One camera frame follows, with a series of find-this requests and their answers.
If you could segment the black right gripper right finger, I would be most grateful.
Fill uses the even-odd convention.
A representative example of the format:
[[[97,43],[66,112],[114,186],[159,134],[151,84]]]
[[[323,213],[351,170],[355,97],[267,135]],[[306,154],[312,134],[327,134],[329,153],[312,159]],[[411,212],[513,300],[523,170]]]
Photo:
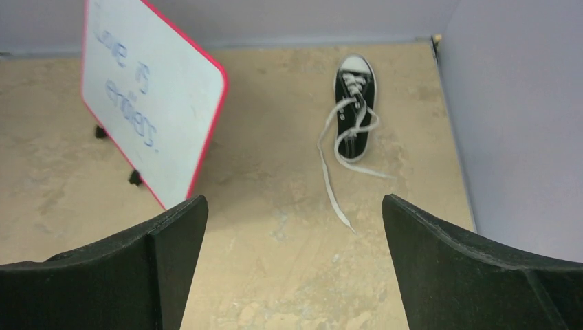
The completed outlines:
[[[411,329],[581,329],[582,264],[509,247],[391,194],[382,218]]]

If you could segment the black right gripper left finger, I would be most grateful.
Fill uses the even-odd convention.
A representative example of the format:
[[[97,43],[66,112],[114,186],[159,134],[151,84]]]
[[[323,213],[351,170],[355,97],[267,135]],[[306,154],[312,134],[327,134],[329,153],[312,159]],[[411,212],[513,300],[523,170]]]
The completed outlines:
[[[179,329],[208,202],[164,213],[43,262],[1,266],[2,329]]]

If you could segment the black canvas sneaker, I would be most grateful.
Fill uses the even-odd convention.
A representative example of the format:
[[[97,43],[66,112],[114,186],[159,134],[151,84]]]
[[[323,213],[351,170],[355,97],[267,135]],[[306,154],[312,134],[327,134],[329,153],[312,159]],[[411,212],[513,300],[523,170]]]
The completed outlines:
[[[376,101],[376,77],[365,57],[349,54],[340,61],[333,90],[341,105],[336,113],[340,159],[354,163],[364,156]]]

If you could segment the white shoelace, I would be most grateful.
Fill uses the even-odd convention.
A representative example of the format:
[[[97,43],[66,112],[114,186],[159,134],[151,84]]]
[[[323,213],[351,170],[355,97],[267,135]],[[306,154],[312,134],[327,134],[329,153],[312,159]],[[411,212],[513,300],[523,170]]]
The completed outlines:
[[[354,163],[360,160],[362,158],[361,156],[358,156],[355,159],[349,159],[348,157],[341,155],[341,143],[344,143],[345,149],[349,150],[350,146],[356,145],[356,139],[358,138],[358,135],[371,133],[380,125],[380,117],[376,114],[376,112],[374,112],[373,108],[365,99],[365,88],[376,83],[374,75],[357,74],[354,71],[341,71],[337,77],[340,78],[340,81],[344,83],[344,86],[346,87],[346,96],[338,101],[335,107],[332,108],[331,112],[329,113],[324,124],[324,129],[322,130],[318,141],[316,142],[316,147],[320,154],[325,188],[329,196],[331,206],[341,222],[343,222],[343,224],[352,232],[355,232],[351,222],[342,211],[340,204],[336,199],[329,176],[329,169],[322,149],[322,141],[331,126],[332,119],[337,118],[338,115],[343,116],[345,107],[349,105],[353,105],[355,107],[354,122],[353,125],[347,130],[337,134],[337,137],[334,140],[333,154],[338,163],[349,170],[364,173],[374,177],[380,177],[382,179],[394,179],[395,176],[366,167],[356,166]]]

